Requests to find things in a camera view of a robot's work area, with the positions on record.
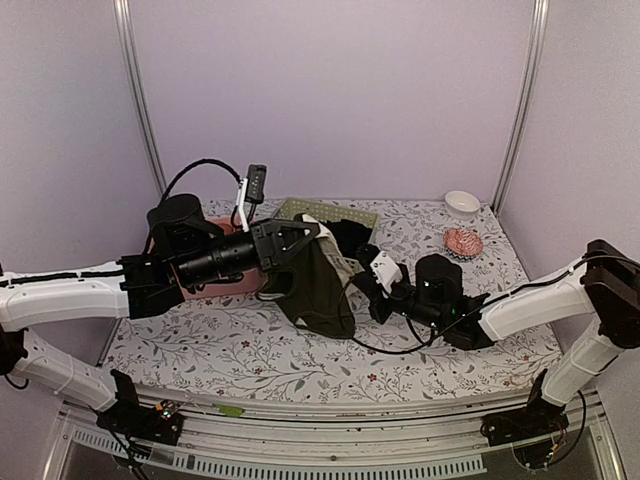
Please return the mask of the dark green underwear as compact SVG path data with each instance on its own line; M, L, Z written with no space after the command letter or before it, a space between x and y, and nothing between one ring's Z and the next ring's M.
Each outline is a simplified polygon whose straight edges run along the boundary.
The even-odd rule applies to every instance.
M343 288L354 271L328 227L307 213L295 218L317 225L319 234L290 263L267 275L257 298L275 303L297 329L351 339L355 320Z

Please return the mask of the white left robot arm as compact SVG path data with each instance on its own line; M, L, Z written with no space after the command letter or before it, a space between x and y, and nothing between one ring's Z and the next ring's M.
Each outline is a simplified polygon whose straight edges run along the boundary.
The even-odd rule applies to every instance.
M85 318L146 319L182 304L185 291L248 270L289 263L319 234L316 223L265 220L225 234L206 220L159 220L152 248L85 270L1 277L1 371L87 404L128 434L148 426L129 376L105 372L40 338L37 324Z

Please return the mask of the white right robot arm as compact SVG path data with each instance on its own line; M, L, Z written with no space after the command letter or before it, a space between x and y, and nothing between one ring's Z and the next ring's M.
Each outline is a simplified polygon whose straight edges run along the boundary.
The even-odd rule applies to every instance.
M568 266L498 295L468 296L460 265L440 254L421 258L410 274L384 251L360 246L354 283L368 298L371 317L393 313L431 329L460 350L494 345L520 331L589 315L592 320L557 365L542 374L534 400L517 415L517 427L537 436L592 378L623 351L639 346L639 264L604 240Z

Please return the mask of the green plastic basket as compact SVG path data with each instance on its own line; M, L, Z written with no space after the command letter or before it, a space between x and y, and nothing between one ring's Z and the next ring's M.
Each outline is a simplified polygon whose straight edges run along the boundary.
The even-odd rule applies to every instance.
M302 214L310 215L322 225L327 221L335 222L341 219L349 219L359 222L373 229L373 234L369 244L373 243L375 232L380 224L380 215L378 213L361 210L356 208L354 204L342 205L334 201L320 202L293 197L282 200L272 214L272 217L275 219L293 220L297 215ZM350 265L354 273L362 271L362 266L358 260L346 258L344 256L343 258Z

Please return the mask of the pink divided organizer box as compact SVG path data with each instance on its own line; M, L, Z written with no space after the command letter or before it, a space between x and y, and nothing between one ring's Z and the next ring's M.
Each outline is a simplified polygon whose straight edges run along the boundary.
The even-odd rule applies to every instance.
M204 220L198 225L207 237L195 253L175 259L174 271L190 298L256 292L266 282L249 232Z

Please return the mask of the black clothes in basket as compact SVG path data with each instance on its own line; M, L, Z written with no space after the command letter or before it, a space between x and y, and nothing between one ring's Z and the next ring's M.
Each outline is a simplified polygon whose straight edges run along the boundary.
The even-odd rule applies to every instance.
M372 228L349 219L327 221L323 225L334 236L339 251L344 257L358 261L371 258L372 250L369 247L369 241L373 234Z

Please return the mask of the white ceramic bowl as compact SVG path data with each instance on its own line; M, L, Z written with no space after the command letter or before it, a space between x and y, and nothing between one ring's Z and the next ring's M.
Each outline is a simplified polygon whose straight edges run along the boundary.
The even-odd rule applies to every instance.
M444 196L447 212L459 220L471 220L479 212L480 201L471 193L460 190L452 190Z

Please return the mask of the floral white table mat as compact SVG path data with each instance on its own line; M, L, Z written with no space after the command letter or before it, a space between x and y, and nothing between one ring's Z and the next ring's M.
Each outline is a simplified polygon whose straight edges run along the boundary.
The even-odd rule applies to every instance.
M462 351L443 341L417 350L426 328L409 328L396 315L377 324L364 296L351 290L349 300L355 341L298 330L275 304L234 295L122 321L104 364L136 383L189 396L338 404L528 390L561 354L547 325L482 350Z

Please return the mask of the green tape piece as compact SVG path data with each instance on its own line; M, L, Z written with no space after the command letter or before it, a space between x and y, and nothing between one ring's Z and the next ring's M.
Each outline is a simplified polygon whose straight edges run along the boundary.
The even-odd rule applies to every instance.
M245 409L240 406L216 403L214 407L220 414L231 418L240 418L245 413Z

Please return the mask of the aluminium front rail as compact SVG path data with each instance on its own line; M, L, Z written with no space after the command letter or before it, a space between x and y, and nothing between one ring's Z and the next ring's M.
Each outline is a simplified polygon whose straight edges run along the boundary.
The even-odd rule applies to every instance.
M526 393L407 403L287 403L225 399L142 386L140 400L170 399L185 417L176 446L145 444L149 479L626 479L598 393L567 408L557 463L534 469L536 437L490 446L482 417L522 406ZM216 403L240 406L240 418Z

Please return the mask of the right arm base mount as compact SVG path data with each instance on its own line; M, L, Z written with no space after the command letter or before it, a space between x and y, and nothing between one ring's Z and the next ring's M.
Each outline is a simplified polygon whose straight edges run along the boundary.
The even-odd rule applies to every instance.
M480 433L488 439L490 446L561 432L569 426L565 406L554 405L542 397L546 373L544 370L536 378L523 407L482 417Z

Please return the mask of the left aluminium frame post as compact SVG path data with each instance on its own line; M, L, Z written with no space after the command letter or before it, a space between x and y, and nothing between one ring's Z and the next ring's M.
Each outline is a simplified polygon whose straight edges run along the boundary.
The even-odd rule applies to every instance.
M131 90L146 158L155 188L158 192L158 197L161 197L168 186L168 181L160 158L146 99L131 16L131 2L127 0L115 0L113 6L126 76Z

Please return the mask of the aluminium frame post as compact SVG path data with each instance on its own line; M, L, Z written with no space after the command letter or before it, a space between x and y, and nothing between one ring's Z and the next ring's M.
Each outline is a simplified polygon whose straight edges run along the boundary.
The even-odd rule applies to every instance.
M127 0L115 0L113 6L126 76L131 90L146 158L155 188L158 192L158 197L161 197L168 186L168 181L160 158L146 99L131 16L131 2Z
M515 173L519 151L524 139L528 114L534 97L536 80L543 56L549 7L550 2L548 0L535 0L533 3L530 34L520 93L498 183L491 203L491 209L497 218L501 216L504 210L509 187Z

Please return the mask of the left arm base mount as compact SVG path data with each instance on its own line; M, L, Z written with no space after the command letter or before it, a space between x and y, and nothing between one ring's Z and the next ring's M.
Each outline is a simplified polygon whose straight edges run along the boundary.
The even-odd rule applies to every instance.
M161 400L154 406L144 406L131 378L115 369L110 371L115 380L114 405L96 413L96 425L127 439L141 439L169 446L176 446L185 417L179 412L181 404L173 400Z

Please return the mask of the right aluminium frame post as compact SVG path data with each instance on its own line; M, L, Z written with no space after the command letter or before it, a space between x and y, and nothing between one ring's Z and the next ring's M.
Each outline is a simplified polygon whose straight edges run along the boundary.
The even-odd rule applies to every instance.
M528 114L534 97L536 80L543 56L549 7L550 2L548 0L535 0L533 3L530 34L520 93L498 183L491 203L491 209L497 218L501 216L504 210L509 187L515 173L519 151L524 139Z

